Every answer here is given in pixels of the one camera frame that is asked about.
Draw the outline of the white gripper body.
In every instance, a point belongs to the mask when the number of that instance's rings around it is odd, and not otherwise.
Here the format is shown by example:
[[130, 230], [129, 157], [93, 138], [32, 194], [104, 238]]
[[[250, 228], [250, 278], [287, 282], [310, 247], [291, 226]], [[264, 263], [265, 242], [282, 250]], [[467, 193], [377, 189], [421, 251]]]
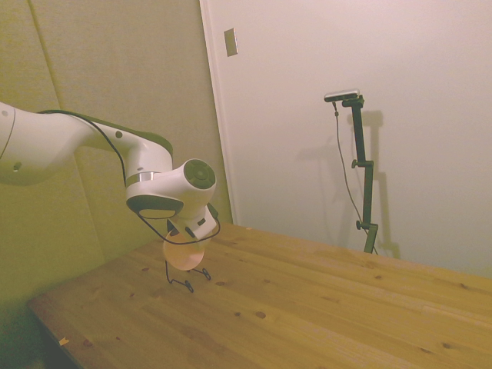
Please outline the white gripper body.
[[216, 220], [205, 205], [196, 214], [175, 216], [175, 227], [185, 239], [204, 239], [215, 229]]

